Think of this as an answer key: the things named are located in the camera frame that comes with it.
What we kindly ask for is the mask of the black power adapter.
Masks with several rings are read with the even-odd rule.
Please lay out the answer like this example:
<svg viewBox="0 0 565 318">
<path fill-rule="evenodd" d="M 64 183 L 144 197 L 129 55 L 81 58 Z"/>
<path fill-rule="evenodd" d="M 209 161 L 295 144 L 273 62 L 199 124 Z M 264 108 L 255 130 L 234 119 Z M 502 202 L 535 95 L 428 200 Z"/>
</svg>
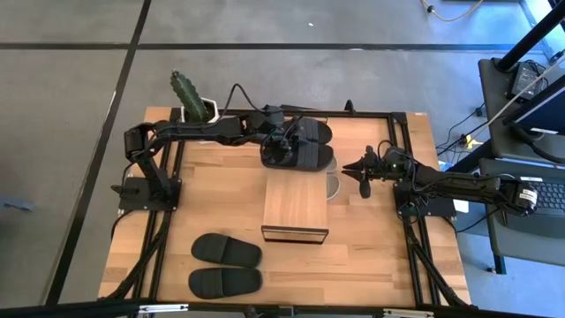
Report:
<svg viewBox="0 0 565 318">
<path fill-rule="evenodd" d="M 521 102 L 531 100 L 537 93 L 540 92 L 543 86 L 542 79 L 530 86 L 523 93 L 521 93 L 521 91 L 528 87 L 541 74 L 542 68 L 536 62 L 528 60 L 519 63 L 514 70 L 514 76 L 510 81 L 506 96 L 509 99 L 512 99 L 518 95 L 518 100 Z"/>
</svg>

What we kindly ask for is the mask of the black slide sandal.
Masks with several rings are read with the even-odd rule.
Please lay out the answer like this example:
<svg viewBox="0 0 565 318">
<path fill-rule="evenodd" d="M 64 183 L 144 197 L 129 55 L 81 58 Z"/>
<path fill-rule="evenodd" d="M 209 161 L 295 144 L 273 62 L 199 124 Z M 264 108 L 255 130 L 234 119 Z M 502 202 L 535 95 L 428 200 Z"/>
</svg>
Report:
<svg viewBox="0 0 565 318">
<path fill-rule="evenodd" d="M 289 149 L 266 147 L 261 151 L 261 163 L 270 169 L 317 172 L 325 170 L 334 157 L 334 149 L 326 144 L 299 143 Z"/>
<path fill-rule="evenodd" d="M 191 253 L 200 261 L 249 269 L 257 268 L 262 260 L 259 246 L 220 233 L 196 238 Z"/>
<path fill-rule="evenodd" d="M 293 141 L 309 141 L 318 144 L 328 144 L 333 133 L 324 122 L 309 117 L 294 117 L 282 124 L 282 129 L 288 131 L 288 137 Z"/>
<path fill-rule="evenodd" d="M 197 269 L 189 275 L 188 285 L 200 299 L 235 297 L 257 292 L 262 286 L 262 274 L 257 269 Z"/>
</svg>

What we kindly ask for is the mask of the green cactus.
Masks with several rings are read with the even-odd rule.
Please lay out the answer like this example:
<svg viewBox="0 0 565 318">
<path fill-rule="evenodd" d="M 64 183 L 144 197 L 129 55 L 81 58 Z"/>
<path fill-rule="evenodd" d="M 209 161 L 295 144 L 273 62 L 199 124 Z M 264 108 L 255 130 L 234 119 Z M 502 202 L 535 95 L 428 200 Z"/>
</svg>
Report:
<svg viewBox="0 0 565 318">
<path fill-rule="evenodd" d="M 205 124 L 213 117 L 200 98 L 196 87 L 184 74 L 178 70 L 173 70 L 170 76 L 170 84 L 184 106 L 185 122 Z"/>
</svg>

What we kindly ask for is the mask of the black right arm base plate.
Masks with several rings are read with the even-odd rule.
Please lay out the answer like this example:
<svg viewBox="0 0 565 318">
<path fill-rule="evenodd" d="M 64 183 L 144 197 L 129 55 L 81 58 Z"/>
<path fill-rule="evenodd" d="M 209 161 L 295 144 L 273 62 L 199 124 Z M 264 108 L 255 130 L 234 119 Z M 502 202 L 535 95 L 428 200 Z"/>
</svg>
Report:
<svg viewBox="0 0 565 318">
<path fill-rule="evenodd" d="M 393 184 L 396 213 L 399 216 L 445 216 L 456 215 L 452 199 L 443 198 L 436 194 L 416 193 L 411 183 Z"/>
</svg>

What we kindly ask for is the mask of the silver metal bracket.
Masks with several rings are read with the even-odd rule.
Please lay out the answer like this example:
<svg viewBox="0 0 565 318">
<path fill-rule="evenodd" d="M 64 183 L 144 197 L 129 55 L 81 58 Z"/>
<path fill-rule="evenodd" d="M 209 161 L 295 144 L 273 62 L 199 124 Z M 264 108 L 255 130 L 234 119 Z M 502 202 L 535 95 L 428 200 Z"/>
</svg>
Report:
<svg viewBox="0 0 565 318">
<path fill-rule="evenodd" d="M 413 309 L 384 308 L 382 318 L 434 318 L 434 313 Z"/>
<path fill-rule="evenodd" d="M 160 313 L 175 313 L 184 312 L 189 309 L 188 304 L 153 304 L 142 305 L 139 307 L 139 314 L 160 314 Z"/>
</svg>

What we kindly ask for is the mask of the white hexagonal plant pot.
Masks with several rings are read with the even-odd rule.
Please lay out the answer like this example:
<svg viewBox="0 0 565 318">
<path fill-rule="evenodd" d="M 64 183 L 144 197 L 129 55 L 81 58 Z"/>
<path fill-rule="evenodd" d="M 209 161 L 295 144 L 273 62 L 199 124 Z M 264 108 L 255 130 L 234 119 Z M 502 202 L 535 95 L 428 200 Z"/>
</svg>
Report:
<svg viewBox="0 0 565 318">
<path fill-rule="evenodd" d="M 202 97 L 201 100 L 204 103 L 205 108 L 208 112 L 211 113 L 210 119 L 206 122 L 206 124 L 213 124 L 218 121 L 221 117 L 220 111 L 218 110 L 216 101 L 210 100 L 207 98 Z M 186 123 L 188 119 L 188 111 L 186 110 L 185 106 L 181 107 L 181 119 L 182 123 Z"/>
</svg>

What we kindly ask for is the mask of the grey side desk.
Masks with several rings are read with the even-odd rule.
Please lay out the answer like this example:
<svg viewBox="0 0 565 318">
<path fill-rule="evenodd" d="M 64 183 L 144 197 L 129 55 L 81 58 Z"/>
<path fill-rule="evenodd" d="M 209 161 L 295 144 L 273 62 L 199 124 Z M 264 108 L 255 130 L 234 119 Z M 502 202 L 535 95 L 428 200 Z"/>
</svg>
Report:
<svg viewBox="0 0 565 318">
<path fill-rule="evenodd" d="M 481 173 L 486 175 L 510 177 L 512 180 L 521 182 L 523 181 L 520 177 L 565 179 L 565 169 L 525 163 L 482 159 L 479 169 Z M 548 238 L 511 230 L 506 226 L 508 215 L 513 214 L 496 212 L 487 218 L 496 273 L 504 274 L 506 272 L 503 260 L 505 256 L 565 267 L 565 238 Z"/>
<path fill-rule="evenodd" d="M 510 83 L 514 78 L 512 72 L 499 72 L 494 64 L 498 59 L 481 59 L 478 62 L 479 77 L 486 103 L 487 118 L 494 117 L 508 102 L 506 96 Z M 516 159 L 527 162 L 549 163 L 547 159 L 536 155 L 529 146 L 515 139 L 502 119 L 497 118 L 489 125 L 490 142 L 496 158 Z M 565 136 L 545 135 L 535 145 L 550 155 L 565 158 Z"/>
</svg>

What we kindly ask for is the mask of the black stand pole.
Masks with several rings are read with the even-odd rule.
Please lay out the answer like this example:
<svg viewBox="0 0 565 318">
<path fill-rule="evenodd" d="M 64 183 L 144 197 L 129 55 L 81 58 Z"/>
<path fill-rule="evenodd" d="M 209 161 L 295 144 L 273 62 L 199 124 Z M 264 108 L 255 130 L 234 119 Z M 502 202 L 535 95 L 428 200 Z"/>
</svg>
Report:
<svg viewBox="0 0 565 318">
<path fill-rule="evenodd" d="M 513 68 L 523 56 L 560 25 L 563 20 L 565 20 L 565 0 L 560 0 L 520 42 L 495 64 L 495 68 L 500 72 L 506 72 Z"/>
</svg>

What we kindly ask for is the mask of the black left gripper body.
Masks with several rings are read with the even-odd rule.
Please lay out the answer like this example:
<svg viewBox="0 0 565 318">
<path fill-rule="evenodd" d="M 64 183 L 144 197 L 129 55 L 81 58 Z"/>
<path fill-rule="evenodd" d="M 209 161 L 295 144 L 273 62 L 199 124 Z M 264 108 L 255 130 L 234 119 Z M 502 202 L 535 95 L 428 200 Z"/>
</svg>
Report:
<svg viewBox="0 0 565 318">
<path fill-rule="evenodd" d="M 305 144 L 300 127 L 301 118 L 284 122 L 270 132 L 260 144 L 263 165 L 299 165 L 299 150 Z"/>
</svg>

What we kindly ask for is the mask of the black laptop keyboard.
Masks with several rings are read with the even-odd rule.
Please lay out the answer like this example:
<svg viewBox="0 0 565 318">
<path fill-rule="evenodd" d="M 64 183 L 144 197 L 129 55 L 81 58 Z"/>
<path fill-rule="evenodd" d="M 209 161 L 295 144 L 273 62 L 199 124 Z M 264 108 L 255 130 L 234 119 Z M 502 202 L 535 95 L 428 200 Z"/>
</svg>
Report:
<svg viewBox="0 0 565 318">
<path fill-rule="evenodd" d="M 537 210 L 530 216 L 508 215 L 506 226 L 514 231 L 565 239 L 565 179 L 520 179 L 538 193 Z"/>
</svg>

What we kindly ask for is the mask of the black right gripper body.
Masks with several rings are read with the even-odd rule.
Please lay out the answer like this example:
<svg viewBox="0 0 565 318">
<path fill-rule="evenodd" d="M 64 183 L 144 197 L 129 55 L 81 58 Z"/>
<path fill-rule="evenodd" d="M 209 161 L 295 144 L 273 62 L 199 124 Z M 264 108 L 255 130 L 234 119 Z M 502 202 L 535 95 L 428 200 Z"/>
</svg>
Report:
<svg viewBox="0 0 565 318">
<path fill-rule="evenodd" d="M 360 160 L 361 181 L 359 191 L 363 199 L 371 196 L 370 182 L 374 179 L 401 181 L 411 177 L 416 164 L 403 149 L 390 147 L 383 156 L 367 146 Z"/>
</svg>

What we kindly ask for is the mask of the black computer monitor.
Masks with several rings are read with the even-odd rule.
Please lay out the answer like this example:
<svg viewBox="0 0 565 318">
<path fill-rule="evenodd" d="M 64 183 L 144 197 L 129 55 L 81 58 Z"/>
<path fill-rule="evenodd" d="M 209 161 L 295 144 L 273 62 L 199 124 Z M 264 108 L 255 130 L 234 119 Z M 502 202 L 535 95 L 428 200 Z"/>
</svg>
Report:
<svg viewBox="0 0 565 318">
<path fill-rule="evenodd" d="M 511 112 L 502 123 L 527 132 L 565 136 L 565 74 Z"/>
</svg>

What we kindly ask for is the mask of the grey floor object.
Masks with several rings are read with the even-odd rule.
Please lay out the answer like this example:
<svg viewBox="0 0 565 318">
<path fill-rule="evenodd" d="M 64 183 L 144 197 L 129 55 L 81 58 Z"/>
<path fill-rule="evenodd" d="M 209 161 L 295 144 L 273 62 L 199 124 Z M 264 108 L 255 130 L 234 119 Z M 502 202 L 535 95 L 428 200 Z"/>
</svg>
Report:
<svg viewBox="0 0 565 318">
<path fill-rule="evenodd" d="M 23 201 L 18 198 L 0 196 L 0 206 L 7 208 L 16 208 L 24 211 L 33 211 L 34 204 L 29 201 Z"/>
</svg>

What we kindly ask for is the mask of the wooden shelf black metal legs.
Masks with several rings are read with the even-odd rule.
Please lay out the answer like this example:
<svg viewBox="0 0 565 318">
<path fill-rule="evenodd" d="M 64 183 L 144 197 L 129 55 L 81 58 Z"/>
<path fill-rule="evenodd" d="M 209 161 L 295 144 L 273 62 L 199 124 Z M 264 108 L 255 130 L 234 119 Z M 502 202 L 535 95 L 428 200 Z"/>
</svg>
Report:
<svg viewBox="0 0 565 318">
<path fill-rule="evenodd" d="M 267 168 L 261 232 L 266 241 L 321 244 L 329 233 L 326 169 Z"/>
</svg>

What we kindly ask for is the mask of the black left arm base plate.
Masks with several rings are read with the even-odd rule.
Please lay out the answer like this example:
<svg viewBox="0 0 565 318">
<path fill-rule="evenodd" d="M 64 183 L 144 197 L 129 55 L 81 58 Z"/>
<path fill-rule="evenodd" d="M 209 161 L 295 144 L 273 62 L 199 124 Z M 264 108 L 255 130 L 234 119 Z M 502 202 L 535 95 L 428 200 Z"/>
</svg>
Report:
<svg viewBox="0 0 565 318">
<path fill-rule="evenodd" d="M 119 195 L 118 207 L 123 210 L 175 210 L 178 206 L 182 181 L 170 178 L 171 195 L 159 197 L 150 190 L 145 178 L 127 178 L 124 185 L 112 185 L 110 188 Z"/>
</svg>

